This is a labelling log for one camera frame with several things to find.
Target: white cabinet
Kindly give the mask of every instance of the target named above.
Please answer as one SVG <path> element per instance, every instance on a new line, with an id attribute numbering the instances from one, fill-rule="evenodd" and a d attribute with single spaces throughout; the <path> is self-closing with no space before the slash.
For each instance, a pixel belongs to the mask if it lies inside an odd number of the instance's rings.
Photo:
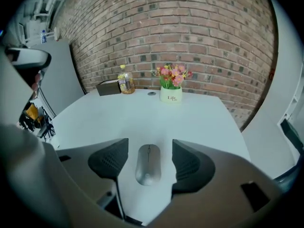
<path id="1" fill-rule="evenodd" d="M 275 178 L 292 168 L 298 159 L 280 123 L 285 118 L 291 122 L 299 114 L 304 104 L 304 78 L 303 44 L 284 9 L 276 0 L 271 1 L 278 27 L 275 75 L 263 104 L 242 134 L 252 163 Z"/>

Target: yellow object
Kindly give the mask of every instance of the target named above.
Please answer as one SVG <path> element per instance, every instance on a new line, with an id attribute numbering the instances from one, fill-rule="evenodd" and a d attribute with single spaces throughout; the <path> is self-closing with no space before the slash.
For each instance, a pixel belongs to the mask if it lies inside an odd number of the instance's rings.
<path id="1" fill-rule="evenodd" d="M 38 121 L 38 123 L 40 122 L 40 118 L 39 117 L 39 111 L 37 109 L 37 107 L 35 107 L 34 104 L 31 104 L 30 107 L 28 108 L 28 110 L 25 111 L 26 114 L 33 120 Z"/>
<path id="2" fill-rule="evenodd" d="M 120 65 L 122 72 L 118 75 L 118 83 L 123 94 L 132 94 L 135 91 L 133 75 L 125 71 L 125 65 Z"/>

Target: tissue box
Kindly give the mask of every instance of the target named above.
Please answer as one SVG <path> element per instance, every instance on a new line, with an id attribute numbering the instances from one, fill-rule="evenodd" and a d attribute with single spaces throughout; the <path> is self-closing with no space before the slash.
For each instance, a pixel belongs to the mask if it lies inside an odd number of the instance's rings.
<path id="1" fill-rule="evenodd" d="M 103 81 L 100 84 L 96 85 L 96 89 L 98 90 L 98 93 L 100 96 L 115 95 L 115 94 L 121 93 L 120 87 L 118 84 L 118 79 Z"/>

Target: juice bottle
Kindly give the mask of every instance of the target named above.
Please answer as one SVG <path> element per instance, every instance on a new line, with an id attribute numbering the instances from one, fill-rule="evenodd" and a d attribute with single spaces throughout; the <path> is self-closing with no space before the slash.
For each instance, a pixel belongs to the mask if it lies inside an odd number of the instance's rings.
<path id="1" fill-rule="evenodd" d="M 118 83 L 123 94 L 132 94 L 135 91 L 133 75 L 125 71 L 125 65 L 120 65 L 122 72 L 118 75 Z"/>

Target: gray panel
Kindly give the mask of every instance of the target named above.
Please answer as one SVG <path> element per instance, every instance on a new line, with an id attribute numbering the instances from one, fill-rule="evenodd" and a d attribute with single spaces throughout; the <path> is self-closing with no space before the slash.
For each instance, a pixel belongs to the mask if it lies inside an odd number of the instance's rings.
<path id="1" fill-rule="evenodd" d="M 67 39 L 33 46 L 52 56 L 41 83 L 41 90 L 53 112 L 58 115 L 70 104 L 84 96 L 71 58 Z"/>

